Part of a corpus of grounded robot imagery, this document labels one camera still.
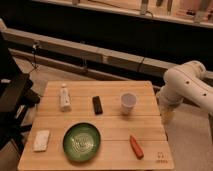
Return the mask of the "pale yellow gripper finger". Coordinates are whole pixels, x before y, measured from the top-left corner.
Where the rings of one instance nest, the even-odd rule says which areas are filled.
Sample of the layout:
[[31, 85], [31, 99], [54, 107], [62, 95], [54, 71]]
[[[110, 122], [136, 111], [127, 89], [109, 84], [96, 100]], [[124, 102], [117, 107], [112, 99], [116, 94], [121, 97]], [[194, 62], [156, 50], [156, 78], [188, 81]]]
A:
[[162, 122], [168, 124], [171, 122], [174, 116], [173, 109], [171, 107], [163, 107], [161, 111]]

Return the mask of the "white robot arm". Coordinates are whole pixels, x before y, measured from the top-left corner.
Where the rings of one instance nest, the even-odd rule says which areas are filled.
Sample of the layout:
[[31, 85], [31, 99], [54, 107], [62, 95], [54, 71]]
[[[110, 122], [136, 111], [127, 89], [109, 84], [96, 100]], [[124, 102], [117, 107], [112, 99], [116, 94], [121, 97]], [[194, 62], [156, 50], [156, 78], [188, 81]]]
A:
[[189, 61], [169, 68], [163, 76], [165, 85], [157, 93], [158, 106], [164, 124], [174, 116], [173, 110], [186, 98], [213, 117], [213, 87], [203, 81], [205, 66]]

